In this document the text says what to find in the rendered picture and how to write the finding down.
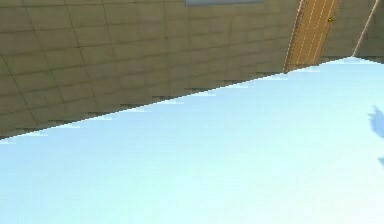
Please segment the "orange wooden room door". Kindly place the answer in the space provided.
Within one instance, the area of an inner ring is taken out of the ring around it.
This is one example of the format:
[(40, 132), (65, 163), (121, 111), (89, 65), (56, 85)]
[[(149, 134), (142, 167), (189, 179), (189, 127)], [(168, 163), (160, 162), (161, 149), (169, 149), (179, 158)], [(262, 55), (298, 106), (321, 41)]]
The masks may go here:
[(283, 72), (320, 64), (341, 0), (300, 0)]

